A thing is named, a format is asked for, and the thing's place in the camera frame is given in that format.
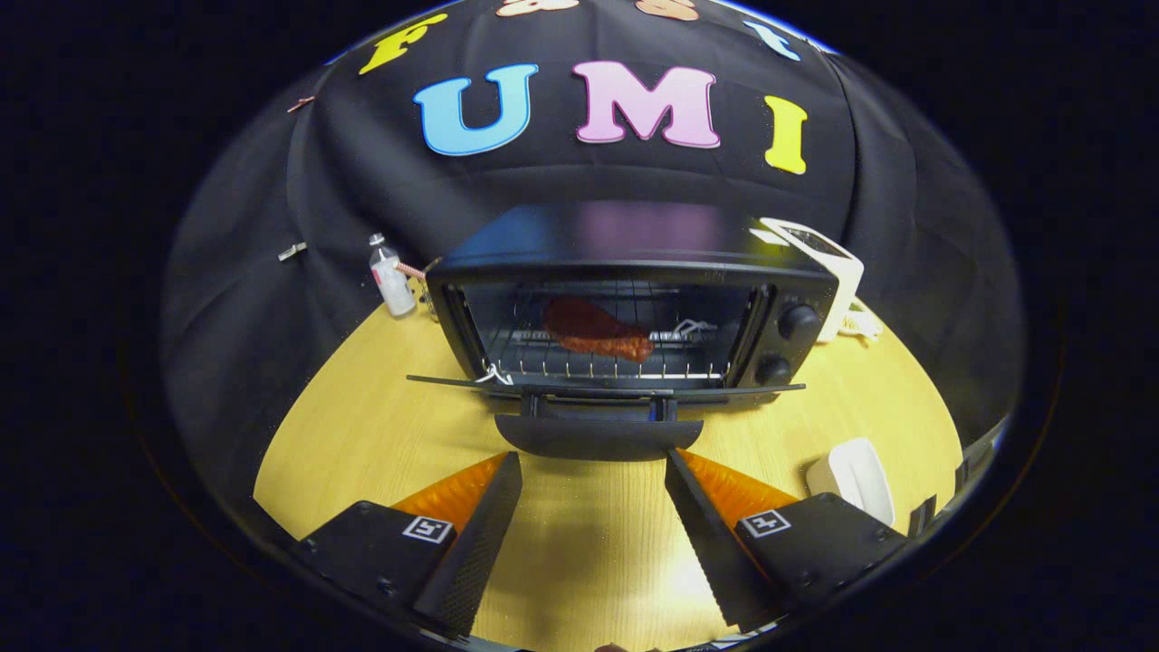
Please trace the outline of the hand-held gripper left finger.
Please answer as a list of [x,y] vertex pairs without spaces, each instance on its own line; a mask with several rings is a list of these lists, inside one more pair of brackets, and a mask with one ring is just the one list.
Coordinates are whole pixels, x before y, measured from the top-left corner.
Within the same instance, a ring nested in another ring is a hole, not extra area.
[[355,501],[298,541],[294,557],[386,618],[464,638],[519,496],[522,462],[508,450],[389,506]]

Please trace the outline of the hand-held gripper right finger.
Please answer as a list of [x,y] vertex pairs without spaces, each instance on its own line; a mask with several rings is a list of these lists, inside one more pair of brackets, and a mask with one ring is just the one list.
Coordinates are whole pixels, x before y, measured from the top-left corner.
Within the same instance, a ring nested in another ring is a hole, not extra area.
[[742,632],[821,611],[909,545],[839,495],[799,499],[691,450],[666,450],[666,491],[726,623]]

